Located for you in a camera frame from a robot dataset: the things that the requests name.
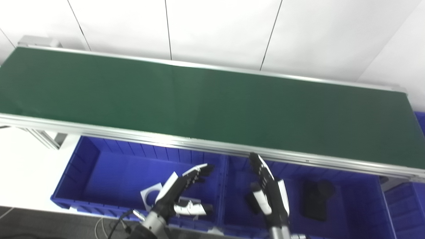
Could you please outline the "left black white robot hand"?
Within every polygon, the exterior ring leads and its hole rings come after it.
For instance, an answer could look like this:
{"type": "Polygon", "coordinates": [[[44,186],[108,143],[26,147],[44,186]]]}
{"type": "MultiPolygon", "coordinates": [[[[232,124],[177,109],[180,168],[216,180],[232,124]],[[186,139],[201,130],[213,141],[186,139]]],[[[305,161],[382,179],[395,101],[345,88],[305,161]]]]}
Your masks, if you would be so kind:
{"type": "Polygon", "coordinates": [[[195,165],[182,175],[172,173],[159,191],[152,211],[168,222],[170,218],[179,216],[206,216],[213,212],[213,205],[193,203],[192,200],[180,203],[182,193],[195,183],[204,183],[214,170],[214,165],[204,163],[195,165]]]}

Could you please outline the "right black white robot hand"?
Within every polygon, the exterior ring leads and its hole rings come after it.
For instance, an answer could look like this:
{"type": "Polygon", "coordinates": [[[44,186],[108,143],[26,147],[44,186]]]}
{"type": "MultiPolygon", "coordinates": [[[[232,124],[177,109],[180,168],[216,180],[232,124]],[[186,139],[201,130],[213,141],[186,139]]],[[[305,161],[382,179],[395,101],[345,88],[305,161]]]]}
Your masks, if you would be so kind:
{"type": "Polygon", "coordinates": [[[272,174],[259,154],[251,152],[249,163],[258,176],[258,181],[250,185],[255,209],[263,213],[267,228],[289,227],[289,201],[284,181],[272,174]]]}

